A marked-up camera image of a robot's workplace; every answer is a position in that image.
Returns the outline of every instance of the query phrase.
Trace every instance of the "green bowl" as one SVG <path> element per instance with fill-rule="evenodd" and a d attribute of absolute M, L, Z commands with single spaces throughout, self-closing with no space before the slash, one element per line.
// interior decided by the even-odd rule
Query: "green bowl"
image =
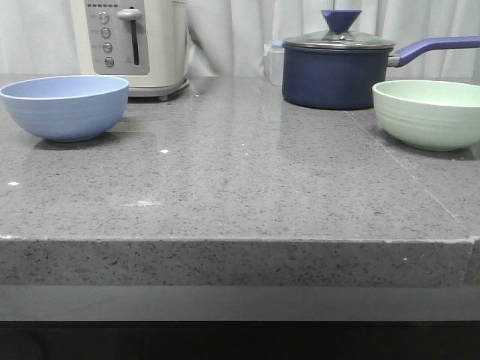
<path fill-rule="evenodd" d="M 379 82 L 373 86 L 373 105 L 383 129 L 415 148 L 449 151 L 480 142 L 480 86 Z"/>

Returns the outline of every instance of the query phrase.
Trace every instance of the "toaster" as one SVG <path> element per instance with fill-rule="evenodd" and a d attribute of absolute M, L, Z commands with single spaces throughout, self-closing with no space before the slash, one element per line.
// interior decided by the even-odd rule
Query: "toaster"
<path fill-rule="evenodd" d="M 81 74 L 121 77 L 132 97 L 166 100 L 188 85 L 181 0 L 70 0 Z"/>

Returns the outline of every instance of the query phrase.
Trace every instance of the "navy blue saucepan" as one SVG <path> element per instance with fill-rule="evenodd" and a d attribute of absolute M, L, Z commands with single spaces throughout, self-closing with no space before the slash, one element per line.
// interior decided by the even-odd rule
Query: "navy blue saucepan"
<path fill-rule="evenodd" d="M 283 40 L 282 92 L 304 107 L 357 110 L 373 106 L 372 86 L 429 50 L 480 47 L 480 36 L 431 37 L 392 52 L 395 43 L 348 31 L 360 10 L 322 10 L 329 30 Z"/>

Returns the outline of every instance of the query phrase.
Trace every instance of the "saucepan handle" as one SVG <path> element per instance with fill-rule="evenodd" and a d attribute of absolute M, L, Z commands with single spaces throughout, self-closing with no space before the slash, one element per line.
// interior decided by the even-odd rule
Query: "saucepan handle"
<path fill-rule="evenodd" d="M 388 58 L 388 66 L 399 68 L 430 50 L 471 49 L 475 47 L 480 47 L 480 36 L 430 37 L 393 52 Z"/>

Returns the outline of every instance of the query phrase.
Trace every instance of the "light blue bowl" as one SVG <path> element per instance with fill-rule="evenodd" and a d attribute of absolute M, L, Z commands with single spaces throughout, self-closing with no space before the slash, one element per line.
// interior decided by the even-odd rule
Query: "light blue bowl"
<path fill-rule="evenodd" d="M 96 137 L 122 118 L 128 86 L 114 76 L 53 76 L 6 85 L 0 98 L 23 130 L 74 142 Z"/>

